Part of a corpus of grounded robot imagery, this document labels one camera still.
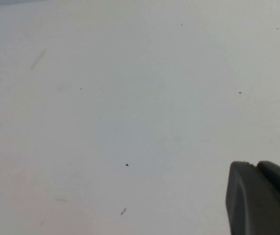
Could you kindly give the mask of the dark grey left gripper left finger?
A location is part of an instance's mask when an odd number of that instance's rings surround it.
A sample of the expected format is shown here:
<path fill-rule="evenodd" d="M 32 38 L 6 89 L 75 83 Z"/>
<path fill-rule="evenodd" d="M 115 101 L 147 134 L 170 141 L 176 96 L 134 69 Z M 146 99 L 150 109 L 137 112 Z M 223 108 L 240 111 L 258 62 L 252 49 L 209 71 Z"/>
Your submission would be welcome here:
<path fill-rule="evenodd" d="M 232 235 L 280 235 L 280 193 L 257 165 L 230 164 L 226 208 Z"/>

